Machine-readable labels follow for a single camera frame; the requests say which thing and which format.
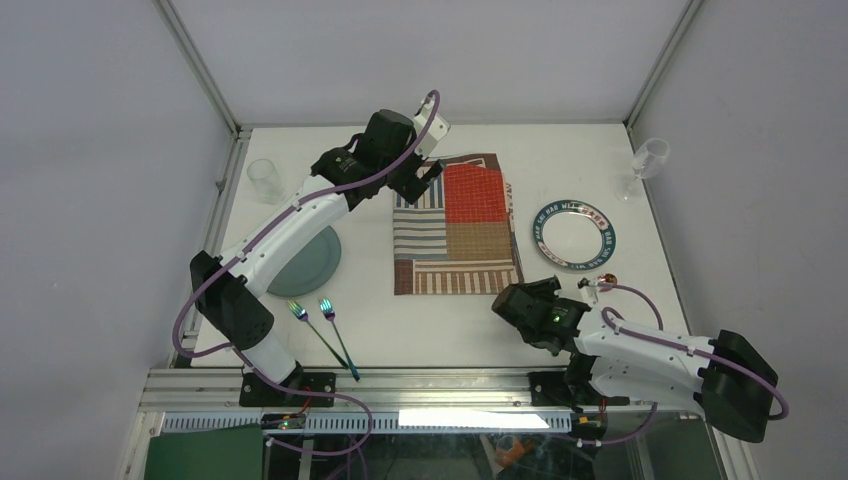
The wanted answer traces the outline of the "iridescent spoon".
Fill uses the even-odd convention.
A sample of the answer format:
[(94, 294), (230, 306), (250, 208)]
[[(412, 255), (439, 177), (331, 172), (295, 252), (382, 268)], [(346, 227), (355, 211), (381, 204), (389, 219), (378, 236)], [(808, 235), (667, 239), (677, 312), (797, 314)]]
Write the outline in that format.
[(618, 284), (618, 278), (612, 273), (605, 273), (597, 278), (598, 290), (600, 292), (608, 292), (615, 289)]

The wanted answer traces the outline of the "brown striped placemat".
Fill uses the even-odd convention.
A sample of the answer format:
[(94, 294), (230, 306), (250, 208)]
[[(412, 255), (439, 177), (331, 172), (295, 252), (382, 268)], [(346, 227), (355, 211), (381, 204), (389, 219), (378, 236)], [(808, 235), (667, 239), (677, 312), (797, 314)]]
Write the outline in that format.
[(512, 186), (494, 153), (438, 160), (414, 202), (393, 199), (396, 295), (497, 295), (524, 280)]

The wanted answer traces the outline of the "white green-rimmed small plate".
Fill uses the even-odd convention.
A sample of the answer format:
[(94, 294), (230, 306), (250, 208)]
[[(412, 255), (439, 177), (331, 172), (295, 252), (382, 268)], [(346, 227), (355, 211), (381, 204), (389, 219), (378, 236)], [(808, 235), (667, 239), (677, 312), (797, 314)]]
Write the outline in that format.
[(532, 221), (532, 237), (539, 252), (569, 271), (600, 268), (617, 247), (616, 231), (596, 207), (573, 199), (551, 202)]

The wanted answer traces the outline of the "large teal plate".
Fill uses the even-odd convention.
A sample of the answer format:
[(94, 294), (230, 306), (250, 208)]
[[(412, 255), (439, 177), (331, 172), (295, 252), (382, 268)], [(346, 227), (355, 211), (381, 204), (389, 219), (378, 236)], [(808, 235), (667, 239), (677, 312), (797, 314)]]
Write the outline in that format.
[(336, 230), (326, 227), (274, 277), (267, 293), (286, 298), (310, 294), (332, 278), (341, 256), (342, 245)]

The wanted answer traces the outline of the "clear wine glass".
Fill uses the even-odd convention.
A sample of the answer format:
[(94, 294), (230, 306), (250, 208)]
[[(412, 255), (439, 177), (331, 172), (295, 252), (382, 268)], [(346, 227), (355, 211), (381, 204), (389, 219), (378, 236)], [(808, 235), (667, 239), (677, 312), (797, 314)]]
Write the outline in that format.
[(640, 196), (643, 182), (656, 176), (665, 166), (671, 153), (670, 145), (659, 138), (649, 138), (635, 151), (631, 161), (631, 171), (618, 179), (614, 194), (625, 203), (633, 202)]

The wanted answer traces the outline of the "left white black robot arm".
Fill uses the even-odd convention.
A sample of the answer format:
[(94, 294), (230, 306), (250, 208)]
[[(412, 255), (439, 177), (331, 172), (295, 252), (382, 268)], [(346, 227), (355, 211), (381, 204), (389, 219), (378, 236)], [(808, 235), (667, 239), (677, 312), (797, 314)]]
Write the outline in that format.
[(430, 106), (414, 118), (377, 111), (364, 131), (324, 152), (299, 189), (253, 233), (216, 256), (201, 251), (191, 260), (192, 306), (265, 376), (262, 392), (275, 405), (298, 399), (302, 367), (274, 334), (274, 315), (261, 297), (319, 233), (382, 188), (418, 200), (442, 171), (440, 163), (421, 167), (449, 130)]

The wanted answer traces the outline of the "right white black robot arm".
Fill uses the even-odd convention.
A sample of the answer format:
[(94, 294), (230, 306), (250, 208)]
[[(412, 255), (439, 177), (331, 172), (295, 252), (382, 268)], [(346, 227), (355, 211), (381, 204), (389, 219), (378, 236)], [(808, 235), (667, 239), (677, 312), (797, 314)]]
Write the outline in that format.
[(789, 403), (778, 374), (747, 339), (729, 330), (715, 338), (672, 333), (648, 305), (653, 327), (626, 320), (599, 294), (624, 290), (608, 276), (578, 283), (580, 299), (560, 295), (557, 277), (508, 285), (492, 311), (522, 341), (552, 356), (568, 354), (561, 372), (528, 375), (535, 406), (625, 406), (638, 401), (701, 416), (714, 429), (760, 443)]

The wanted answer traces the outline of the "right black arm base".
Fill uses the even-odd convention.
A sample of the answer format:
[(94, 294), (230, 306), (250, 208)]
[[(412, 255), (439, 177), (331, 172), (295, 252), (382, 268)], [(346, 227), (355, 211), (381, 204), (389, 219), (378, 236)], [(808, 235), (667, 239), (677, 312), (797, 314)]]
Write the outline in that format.
[(584, 407), (627, 406), (626, 396), (604, 396), (590, 385), (591, 375), (562, 371), (527, 374), (533, 406), (561, 406), (578, 411)]

